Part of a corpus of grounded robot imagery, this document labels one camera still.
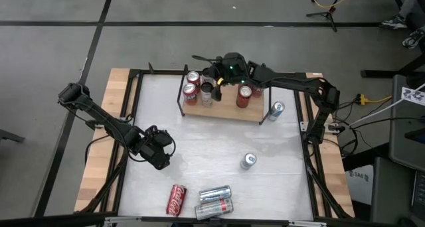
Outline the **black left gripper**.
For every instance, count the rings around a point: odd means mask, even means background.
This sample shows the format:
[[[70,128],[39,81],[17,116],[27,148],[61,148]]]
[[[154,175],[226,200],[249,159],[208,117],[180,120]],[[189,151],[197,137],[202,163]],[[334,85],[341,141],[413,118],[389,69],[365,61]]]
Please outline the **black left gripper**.
[[[143,147],[150,147],[152,149],[164,148],[170,144],[173,144],[173,150],[171,153],[166,153],[162,156],[156,156],[153,159],[153,166],[157,170],[164,169],[170,165],[170,159],[175,153],[175,141],[165,129],[158,129],[156,125],[148,127],[145,131],[142,131],[143,137],[139,143],[134,147],[134,155],[141,155]]]

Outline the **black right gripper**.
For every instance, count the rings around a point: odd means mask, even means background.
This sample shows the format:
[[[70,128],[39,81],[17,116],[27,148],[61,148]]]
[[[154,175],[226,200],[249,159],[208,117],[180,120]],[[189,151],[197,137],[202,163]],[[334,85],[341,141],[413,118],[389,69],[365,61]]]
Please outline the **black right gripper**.
[[[221,86],[227,84],[247,84],[248,68],[244,57],[237,52],[229,52],[224,56],[217,56],[209,60],[210,75],[218,75],[217,83],[211,92],[213,100],[220,102],[222,100]]]

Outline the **tall grey slim can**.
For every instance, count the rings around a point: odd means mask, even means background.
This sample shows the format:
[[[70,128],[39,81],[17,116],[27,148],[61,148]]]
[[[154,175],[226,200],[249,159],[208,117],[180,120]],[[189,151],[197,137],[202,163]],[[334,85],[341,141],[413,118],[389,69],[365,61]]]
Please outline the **tall grey slim can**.
[[[209,107],[213,104],[212,91],[214,90],[213,85],[210,82],[205,82],[201,85],[201,99],[202,105]]]

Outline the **red Fanta can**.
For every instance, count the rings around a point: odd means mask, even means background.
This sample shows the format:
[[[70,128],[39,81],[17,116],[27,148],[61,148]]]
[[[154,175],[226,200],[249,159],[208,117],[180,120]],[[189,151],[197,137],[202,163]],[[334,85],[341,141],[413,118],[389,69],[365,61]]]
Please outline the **red Fanta can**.
[[[197,86],[193,83],[187,83],[183,86],[183,95],[187,105],[197,104]]]

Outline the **silver slim can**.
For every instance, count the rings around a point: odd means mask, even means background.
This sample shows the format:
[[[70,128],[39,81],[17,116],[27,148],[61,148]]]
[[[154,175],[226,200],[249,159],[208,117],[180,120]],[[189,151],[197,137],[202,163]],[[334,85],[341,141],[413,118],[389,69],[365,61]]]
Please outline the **silver slim can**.
[[[229,185],[201,190],[199,192],[199,200],[201,203],[213,202],[220,199],[230,198],[231,196],[232,191]]]

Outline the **white Celsius peach can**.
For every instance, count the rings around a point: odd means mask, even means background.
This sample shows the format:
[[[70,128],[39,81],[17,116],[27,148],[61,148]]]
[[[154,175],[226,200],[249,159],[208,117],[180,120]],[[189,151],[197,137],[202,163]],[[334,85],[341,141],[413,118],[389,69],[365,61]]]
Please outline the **white Celsius peach can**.
[[[222,198],[195,207],[197,220],[204,220],[215,216],[231,213],[234,210],[231,198]]]

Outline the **red Coca-Cola can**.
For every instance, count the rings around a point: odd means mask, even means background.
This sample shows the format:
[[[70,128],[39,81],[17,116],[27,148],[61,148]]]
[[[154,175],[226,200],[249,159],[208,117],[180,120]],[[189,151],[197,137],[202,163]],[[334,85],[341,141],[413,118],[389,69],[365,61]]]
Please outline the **red Coca-Cola can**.
[[[173,185],[165,209],[166,214],[178,217],[182,211],[187,188],[183,185]]]

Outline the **blue silver Red Bull can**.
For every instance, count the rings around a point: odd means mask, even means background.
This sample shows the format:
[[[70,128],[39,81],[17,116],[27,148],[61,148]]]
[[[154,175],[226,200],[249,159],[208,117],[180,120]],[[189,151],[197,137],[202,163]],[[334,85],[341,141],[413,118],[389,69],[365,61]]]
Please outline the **blue silver Red Bull can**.
[[[242,169],[250,169],[255,165],[257,157],[253,153],[246,153],[243,159],[240,161],[240,167]]]
[[[285,110],[285,105],[283,102],[277,101],[275,102],[268,114],[268,120],[270,121],[276,121],[280,115],[283,113],[283,111]]]

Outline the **black tripod stand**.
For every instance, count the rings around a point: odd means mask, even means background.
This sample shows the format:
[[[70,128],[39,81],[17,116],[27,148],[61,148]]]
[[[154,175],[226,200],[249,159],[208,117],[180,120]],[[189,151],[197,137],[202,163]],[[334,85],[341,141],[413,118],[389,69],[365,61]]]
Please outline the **black tripod stand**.
[[[306,17],[323,17],[330,22],[331,29],[334,33],[337,32],[337,27],[333,19],[333,12],[336,10],[336,5],[339,3],[339,0],[334,0],[331,5],[320,5],[317,0],[310,0],[312,3],[315,3],[318,7],[325,9],[325,11],[316,12],[316,13],[307,13]]]

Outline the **black stand foot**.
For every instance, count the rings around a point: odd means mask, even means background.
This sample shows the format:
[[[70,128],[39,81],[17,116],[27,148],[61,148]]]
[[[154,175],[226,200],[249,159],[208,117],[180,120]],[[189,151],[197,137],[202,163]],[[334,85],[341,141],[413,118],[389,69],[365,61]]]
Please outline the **black stand foot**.
[[[10,140],[16,143],[22,143],[25,140],[25,138],[19,135],[16,135],[14,133],[5,131],[3,129],[0,129],[0,141],[2,140]]]

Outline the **black desk leg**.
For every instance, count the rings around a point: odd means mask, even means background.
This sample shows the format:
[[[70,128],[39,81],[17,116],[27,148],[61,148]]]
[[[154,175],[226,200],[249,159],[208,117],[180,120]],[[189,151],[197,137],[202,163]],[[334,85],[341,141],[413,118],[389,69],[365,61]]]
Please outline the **black desk leg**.
[[[392,78],[395,75],[409,75],[415,73],[415,71],[421,66],[425,65],[425,52],[420,56],[409,62],[406,66],[402,67],[397,71],[388,70],[362,70],[360,71],[362,78]]]

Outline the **person's shoe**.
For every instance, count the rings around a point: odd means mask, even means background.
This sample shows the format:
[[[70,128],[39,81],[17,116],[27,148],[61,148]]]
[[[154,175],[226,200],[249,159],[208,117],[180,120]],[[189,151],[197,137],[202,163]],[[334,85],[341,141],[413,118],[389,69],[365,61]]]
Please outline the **person's shoe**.
[[[425,31],[422,29],[417,29],[414,32],[410,33],[409,36],[402,41],[402,46],[404,48],[415,48],[418,46],[419,42],[425,38]]]
[[[391,17],[390,19],[382,21],[379,24],[379,27],[383,29],[391,29],[391,30],[406,29],[407,28],[406,19],[401,15],[395,15]]]

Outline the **grey cart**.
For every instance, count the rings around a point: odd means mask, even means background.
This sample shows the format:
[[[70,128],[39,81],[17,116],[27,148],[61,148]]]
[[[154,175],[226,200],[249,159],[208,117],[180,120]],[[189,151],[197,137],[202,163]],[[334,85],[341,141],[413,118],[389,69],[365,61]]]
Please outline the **grey cart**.
[[[411,140],[407,133],[425,128],[425,106],[404,100],[390,109],[389,157],[396,163],[425,172],[425,132]]]

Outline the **grey cabinet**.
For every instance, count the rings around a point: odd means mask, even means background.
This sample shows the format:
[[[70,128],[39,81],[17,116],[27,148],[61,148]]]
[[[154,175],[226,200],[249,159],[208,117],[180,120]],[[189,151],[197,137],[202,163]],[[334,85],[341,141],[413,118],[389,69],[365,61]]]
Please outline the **grey cabinet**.
[[[373,168],[371,220],[396,224],[410,217],[415,171],[382,157],[375,159]]]

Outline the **person's leg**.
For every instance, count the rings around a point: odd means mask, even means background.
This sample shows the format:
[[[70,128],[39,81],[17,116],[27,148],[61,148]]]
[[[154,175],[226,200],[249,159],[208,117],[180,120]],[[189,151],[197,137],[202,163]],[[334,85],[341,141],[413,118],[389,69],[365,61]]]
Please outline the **person's leg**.
[[[419,19],[425,20],[425,12],[417,0],[404,0],[398,16],[406,19],[408,15],[416,15]]]

